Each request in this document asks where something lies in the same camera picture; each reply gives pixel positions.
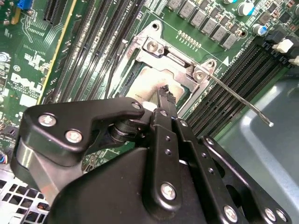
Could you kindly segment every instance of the connector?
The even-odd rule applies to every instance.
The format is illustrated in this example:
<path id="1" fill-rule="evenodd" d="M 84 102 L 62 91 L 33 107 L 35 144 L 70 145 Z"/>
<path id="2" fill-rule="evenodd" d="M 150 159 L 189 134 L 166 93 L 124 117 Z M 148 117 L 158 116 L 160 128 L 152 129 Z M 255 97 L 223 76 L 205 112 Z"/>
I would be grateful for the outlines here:
<path id="1" fill-rule="evenodd" d="M 20 0 L 17 6 L 22 10 L 30 9 L 32 5 L 32 0 Z"/>

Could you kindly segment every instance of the dimm slot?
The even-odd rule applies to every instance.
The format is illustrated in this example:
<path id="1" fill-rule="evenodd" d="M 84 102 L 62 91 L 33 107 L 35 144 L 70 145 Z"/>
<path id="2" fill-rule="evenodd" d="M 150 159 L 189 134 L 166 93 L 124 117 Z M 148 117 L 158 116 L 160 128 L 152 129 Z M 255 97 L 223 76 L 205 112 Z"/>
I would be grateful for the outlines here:
<path id="1" fill-rule="evenodd" d="M 60 74 L 60 77 L 59 77 L 58 82 L 56 84 L 55 90 L 53 92 L 54 102 L 59 100 L 59 96 L 60 96 L 60 93 L 62 91 L 63 84 L 65 83 L 64 81 L 67 77 L 67 74 L 71 74 L 71 72 L 69 72 L 69 70 L 72 71 L 72 68 L 73 68 L 71 66 L 71 62 L 72 62 L 72 59 L 74 57 L 76 57 L 75 56 L 77 54 L 76 49 L 78 47 L 78 42 L 79 42 L 82 34 L 85 33 L 85 32 L 90 32 L 90 29 L 86 30 L 86 28 L 88 27 L 87 24 L 89 23 L 89 21 L 92 21 L 93 18 L 98 14 L 98 11 L 94 10 L 94 8 L 96 8 L 95 7 L 96 3 L 97 3 L 97 0 L 90 0 L 90 2 L 87 5 L 86 14 L 84 16 L 84 19 L 82 20 L 82 25 L 80 26 L 79 31 L 78 31 L 78 35 L 75 39 L 76 44 L 74 44 L 74 47 L 72 47 L 72 49 L 70 50 L 70 53 L 68 55 L 68 59 L 65 62 L 65 66 L 63 67 L 63 70 Z"/>
<path id="2" fill-rule="evenodd" d="M 135 19 L 137 18 L 139 12 L 141 11 L 143 5 L 145 3 L 145 0 L 138 0 L 133 3 L 134 7 L 131 7 L 133 10 L 130 10 L 129 16 L 125 18 L 124 26 L 120 28 L 120 35 L 118 35 L 117 41 L 115 41 L 115 45 L 113 46 L 112 50 L 109 51 L 104 63 L 103 63 L 103 69 L 101 74 L 98 75 L 98 79 L 96 80 L 95 84 L 93 85 L 93 89 L 91 93 L 89 94 L 88 99 L 95 99 L 97 90 L 100 88 L 101 83 L 104 79 L 104 72 L 108 71 L 108 68 L 112 65 L 113 59 L 115 58 L 116 51 L 118 49 L 118 46 L 122 39 L 126 39 L 128 36 L 129 31 L 131 30 Z"/>
<path id="3" fill-rule="evenodd" d="M 273 65 L 275 65 L 275 62 L 273 62 L 273 61 L 269 62 L 269 63 L 262 63 L 262 64 L 259 64 L 259 66 L 256 66 L 256 70 L 268 71 Z M 265 75 L 265 73 L 260 72 L 260 73 L 258 73 L 257 76 L 253 76 L 253 77 L 250 75 L 249 76 L 245 75 L 247 77 L 250 77 L 249 82 L 246 84 L 243 84 L 242 86 L 241 85 L 239 86 L 239 88 L 241 90 L 240 90 L 240 92 L 238 92 L 238 94 L 246 99 L 247 99 L 246 94 L 249 93 L 250 89 L 254 85 L 256 85 L 260 81 L 260 79 L 263 79 L 263 76 Z M 221 97 L 221 99 L 218 100 L 218 102 L 220 102 L 220 105 L 218 106 L 217 111 L 214 111 L 212 114 L 210 114 L 210 113 L 207 114 L 208 119 L 204 118 L 203 121 L 201 121 L 201 126 L 194 129 L 195 135 L 201 135 L 202 133 L 207 132 L 206 129 L 209 130 L 209 127 L 216 125 L 216 123 L 219 122 L 219 119 L 225 117 L 226 114 L 231 111 L 231 108 L 234 107 L 235 104 L 239 103 L 239 101 L 237 99 L 235 99 L 233 96 L 231 96 L 228 92 L 226 92 L 226 94 L 224 94 Z"/>
<path id="4" fill-rule="evenodd" d="M 283 68 L 278 58 L 255 43 L 222 76 L 222 81 L 248 101 L 266 86 Z M 240 101 L 216 85 L 187 120 L 197 137 L 215 136 L 245 107 Z"/>
<path id="5" fill-rule="evenodd" d="M 86 81 L 84 83 L 84 85 L 87 85 L 90 78 L 92 77 L 95 69 L 96 69 L 96 66 L 98 65 L 99 61 L 100 61 L 100 58 L 104 52 L 104 50 L 106 49 L 106 47 L 108 46 L 109 42 L 111 41 L 115 31 L 117 30 L 117 28 L 123 23 L 123 14 L 126 10 L 126 8 L 128 7 L 128 4 L 129 4 L 129 0 L 125 0 L 123 2 L 123 4 L 120 6 L 120 8 L 118 9 L 118 12 L 117 14 L 115 15 L 115 17 L 113 17 L 113 24 L 111 27 L 109 27 L 109 32 L 108 34 L 106 35 L 105 37 L 105 40 L 104 40 L 104 43 L 102 45 L 99 46 L 98 48 L 98 51 L 97 51 L 97 54 L 95 55 L 95 57 L 93 58 L 93 62 L 90 64 L 89 66 L 89 70 L 86 74 Z M 98 77 L 97 79 L 95 80 L 94 84 L 93 84 L 93 88 L 91 90 L 91 93 L 93 93 L 94 91 L 96 91 L 94 89 L 94 87 L 97 85 L 97 83 L 100 81 L 100 77 L 99 77 L 99 74 L 98 74 Z"/>
<path id="6" fill-rule="evenodd" d="M 119 11 L 119 8 L 122 9 L 125 5 L 126 5 L 126 3 L 123 3 L 120 6 L 117 5 L 117 7 L 114 8 L 114 11 L 112 12 L 112 14 L 114 16 L 118 17 L 121 14 L 121 12 L 120 12 L 121 10 Z M 116 20 L 116 18 L 114 18 L 112 16 L 109 17 L 109 21 L 107 22 L 108 25 L 110 24 L 111 20 Z M 108 37 L 106 36 L 106 32 L 107 31 L 111 31 L 111 28 L 110 27 L 106 28 L 105 29 L 105 35 L 101 35 L 101 38 L 103 38 L 103 36 L 105 36 L 105 39 L 108 39 Z M 103 39 L 101 39 L 101 41 L 98 42 L 98 44 L 97 44 L 97 46 L 95 48 L 95 51 L 94 51 L 95 53 L 93 54 L 92 60 L 91 60 L 92 62 L 89 63 L 88 68 L 86 69 L 87 72 L 83 75 L 82 82 L 81 82 L 81 84 L 80 84 L 80 86 L 78 88 L 78 91 L 77 91 L 77 93 L 75 95 L 75 98 L 74 98 L 75 101 L 80 100 L 83 92 L 85 91 L 85 89 L 86 89 L 86 87 L 87 87 L 87 85 L 88 85 L 88 83 L 89 83 L 89 81 L 90 81 L 90 79 L 91 79 L 91 77 L 93 75 L 93 71 L 95 70 L 95 68 L 97 66 L 97 63 L 98 63 L 98 61 L 95 61 L 95 60 L 99 59 L 98 58 L 98 51 L 99 51 L 99 48 L 102 45 L 103 45 Z"/>
<path id="7" fill-rule="evenodd" d="M 95 22 L 93 23 L 93 27 L 91 29 L 92 32 L 90 32 L 90 34 L 86 40 L 86 43 L 84 44 L 84 47 L 81 48 L 81 52 L 78 54 L 79 56 L 77 57 L 77 61 L 74 65 L 74 71 L 72 72 L 71 77 L 68 81 L 68 86 L 64 90 L 64 92 L 60 98 L 61 102 L 68 101 L 68 99 L 71 95 L 71 92 L 73 91 L 73 87 L 79 79 L 80 70 L 82 69 L 82 65 L 88 56 L 88 52 L 92 46 L 93 41 L 96 38 L 97 33 L 99 32 L 101 27 L 103 27 L 105 18 L 107 17 L 108 9 L 112 6 L 112 3 L 113 3 L 113 0 L 110 0 L 109 3 L 105 0 L 105 1 L 102 1 L 101 5 L 98 7 L 99 13 L 97 14 L 97 18 L 95 19 Z"/>
<path id="8" fill-rule="evenodd" d="M 261 54 L 254 58 L 254 61 L 252 63 L 246 64 L 245 67 L 241 68 L 240 71 L 238 71 L 238 75 L 236 79 L 234 79 L 234 82 L 230 82 L 228 85 L 233 91 L 237 92 L 239 88 L 242 86 L 242 84 L 251 77 L 252 73 L 259 67 L 260 62 L 264 61 L 264 59 L 267 58 L 267 55 Z M 200 130 L 202 126 L 208 122 L 206 120 L 206 117 L 208 116 L 210 119 L 212 116 L 210 115 L 211 112 L 216 113 L 218 111 L 217 108 L 220 108 L 223 104 L 226 103 L 226 101 L 231 97 L 231 94 L 227 91 L 222 92 L 222 94 L 217 95 L 213 101 L 211 101 L 211 104 L 206 107 L 207 109 L 210 108 L 210 111 L 203 113 L 203 118 L 200 119 L 200 122 L 198 122 L 195 126 L 192 126 L 194 130 Z"/>
<path id="9" fill-rule="evenodd" d="M 235 78 L 235 76 L 238 73 L 238 70 L 240 70 L 240 68 L 244 67 L 250 58 L 252 58 L 254 55 L 257 54 L 258 50 L 260 48 L 257 48 L 255 44 L 250 44 L 247 47 L 247 54 L 242 54 L 239 59 L 227 70 L 227 72 L 222 76 L 221 81 L 225 84 L 229 84 L 231 83 L 231 81 Z M 208 96 L 206 96 L 205 98 L 203 98 L 203 101 L 199 104 L 199 106 L 195 109 L 194 112 L 192 112 L 189 116 L 188 116 L 188 122 L 191 126 L 193 126 L 195 123 L 198 122 L 198 120 L 200 119 L 199 113 L 201 113 L 201 111 L 206 108 L 207 106 L 209 106 L 210 103 L 212 103 L 222 92 L 224 92 L 223 88 L 219 88 L 219 87 L 214 87 L 210 93 L 208 94 Z"/>
<path id="10" fill-rule="evenodd" d="M 262 84 L 260 84 L 251 92 L 251 94 L 248 96 L 248 100 L 251 101 L 256 96 L 256 92 L 260 92 L 281 71 L 282 68 L 282 65 L 276 64 L 276 68 L 273 73 L 268 76 Z M 244 107 L 245 105 L 240 103 L 238 107 L 233 111 L 233 114 L 239 114 Z M 215 126 L 214 129 L 211 129 L 209 131 L 210 135 L 213 137 L 216 136 L 218 132 L 221 131 L 221 129 L 223 129 L 225 125 L 227 125 L 232 120 L 232 118 L 233 117 L 227 117 L 226 119 L 221 121 L 218 126 Z"/>

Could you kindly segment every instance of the white marking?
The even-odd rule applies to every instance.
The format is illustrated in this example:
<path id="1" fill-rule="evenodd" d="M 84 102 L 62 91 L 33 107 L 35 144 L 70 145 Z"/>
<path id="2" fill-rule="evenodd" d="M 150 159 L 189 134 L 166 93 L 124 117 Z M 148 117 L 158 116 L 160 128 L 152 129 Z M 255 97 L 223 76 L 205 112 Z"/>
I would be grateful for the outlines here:
<path id="1" fill-rule="evenodd" d="M 224 63 L 226 66 L 229 66 L 229 58 L 228 58 L 228 56 L 224 59 L 223 63 Z"/>
<path id="2" fill-rule="evenodd" d="M 28 25 L 27 25 L 27 23 L 28 23 L 28 22 L 27 22 L 27 18 L 29 18 L 29 17 L 21 18 L 22 30 L 23 30 L 24 34 L 28 37 L 29 42 L 30 42 L 30 43 L 33 43 L 33 40 L 32 40 L 30 34 L 29 34 L 28 31 L 27 31 L 27 28 L 28 28 Z"/>
<path id="3" fill-rule="evenodd" d="M 26 106 L 26 107 L 31 107 L 36 105 L 37 103 L 37 99 L 34 99 L 30 96 L 27 96 L 25 94 L 21 95 L 21 99 L 20 99 L 20 105 L 22 106 Z"/>
<path id="4" fill-rule="evenodd" d="M 19 67 L 19 65 L 14 65 L 14 70 L 15 71 L 21 71 L 21 68 Z"/>

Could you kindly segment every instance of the screw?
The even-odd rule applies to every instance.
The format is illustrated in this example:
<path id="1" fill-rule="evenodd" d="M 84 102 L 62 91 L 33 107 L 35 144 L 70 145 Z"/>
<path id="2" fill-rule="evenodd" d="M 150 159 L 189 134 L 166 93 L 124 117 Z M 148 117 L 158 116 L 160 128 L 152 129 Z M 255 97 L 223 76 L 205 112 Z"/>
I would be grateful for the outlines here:
<path id="1" fill-rule="evenodd" d="M 167 113 L 166 113 L 166 111 L 164 111 L 164 110 L 160 110 L 160 113 L 161 113 L 163 116 L 167 117 Z"/>
<path id="2" fill-rule="evenodd" d="M 224 212 L 226 217 L 233 223 L 236 223 L 238 221 L 238 216 L 235 212 L 235 210 L 230 207 L 229 205 L 224 206 Z"/>
<path id="3" fill-rule="evenodd" d="M 266 215 L 268 216 L 268 218 L 269 218 L 271 221 L 273 221 L 273 222 L 276 221 L 276 218 L 275 218 L 275 215 L 274 215 L 273 211 L 271 211 L 270 209 L 266 208 L 266 209 L 265 209 L 265 213 L 266 213 Z"/>
<path id="4" fill-rule="evenodd" d="M 276 209 L 276 213 L 278 214 L 278 216 L 279 216 L 282 220 L 284 220 L 284 221 L 286 222 L 286 217 L 285 217 L 284 213 L 283 213 L 281 210 Z"/>
<path id="5" fill-rule="evenodd" d="M 132 103 L 132 106 L 133 106 L 135 109 L 137 109 L 137 110 L 139 110 L 139 109 L 141 108 L 140 105 L 139 105 L 138 103 L 135 103 L 135 102 Z"/>
<path id="6" fill-rule="evenodd" d="M 184 120 L 181 120 L 182 126 L 188 127 L 187 123 Z"/>
<path id="7" fill-rule="evenodd" d="M 65 137 L 71 143 L 78 143 L 82 140 L 81 133 L 75 130 L 70 130 L 67 133 L 65 133 Z"/>
<path id="8" fill-rule="evenodd" d="M 158 43 L 156 41 L 150 41 L 148 42 L 146 48 L 149 52 L 154 53 L 156 50 L 158 50 Z"/>
<path id="9" fill-rule="evenodd" d="M 206 141 L 210 144 L 210 145 L 214 145 L 214 142 L 211 140 L 211 139 L 209 139 L 209 138 L 206 138 Z"/>
<path id="10" fill-rule="evenodd" d="M 56 119 L 51 115 L 45 114 L 38 118 L 38 122 L 42 126 L 51 127 L 56 124 Z"/>
<path id="11" fill-rule="evenodd" d="M 167 183 L 163 183 L 161 185 L 161 193 L 167 200 L 173 200 L 176 198 L 176 192 L 174 188 Z"/>

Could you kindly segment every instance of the surface mount component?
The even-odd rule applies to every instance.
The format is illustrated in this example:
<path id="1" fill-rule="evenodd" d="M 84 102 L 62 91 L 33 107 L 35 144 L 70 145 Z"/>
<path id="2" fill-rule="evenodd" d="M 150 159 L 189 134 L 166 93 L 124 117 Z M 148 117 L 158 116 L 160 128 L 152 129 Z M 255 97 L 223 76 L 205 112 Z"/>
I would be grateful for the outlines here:
<path id="1" fill-rule="evenodd" d="M 206 14 L 204 14 L 201 10 L 198 10 L 197 13 L 194 15 L 194 17 L 191 20 L 191 24 L 197 28 L 199 28 L 204 21 L 206 17 Z"/>
<path id="2" fill-rule="evenodd" d="M 184 19 L 188 18 L 193 10 L 195 9 L 196 5 L 191 1 L 186 1 L 186 3 L 183 5 L 181 10 L 179 11 L 179 15 L 183 17 Z"/>

